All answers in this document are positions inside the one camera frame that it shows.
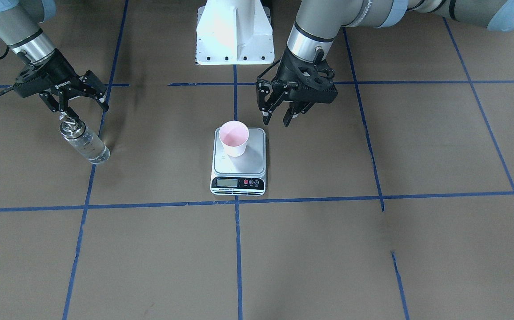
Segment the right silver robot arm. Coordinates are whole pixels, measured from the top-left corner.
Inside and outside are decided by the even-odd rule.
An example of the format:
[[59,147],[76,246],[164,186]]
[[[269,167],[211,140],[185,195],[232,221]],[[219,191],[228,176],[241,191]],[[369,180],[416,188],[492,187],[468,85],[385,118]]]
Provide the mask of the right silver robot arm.
[[78,120],[68,102],[77,97],[95,100],[108,111],[106,85],[92,72],[78,75],[41,24],[56,14],[53,0],[0,0],[0,40],[24,63],[14,91],[25,98],[37,95],[52,112]]

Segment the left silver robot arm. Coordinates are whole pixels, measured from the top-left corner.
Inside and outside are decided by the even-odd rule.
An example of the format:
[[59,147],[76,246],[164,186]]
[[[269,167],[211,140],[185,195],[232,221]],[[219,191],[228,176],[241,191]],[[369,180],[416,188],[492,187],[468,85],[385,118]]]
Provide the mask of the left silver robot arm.
[[435,14],[490,31],[514,30],[514,0],[304,0],[283,55],[273,63],[275,77],[256,79],[263,123],[268,125],[284,102],[288,109],[283,123],[288,126],[314,104],[335,100],[335,72],[326,57],[342,27],[391,27],[407,12]]

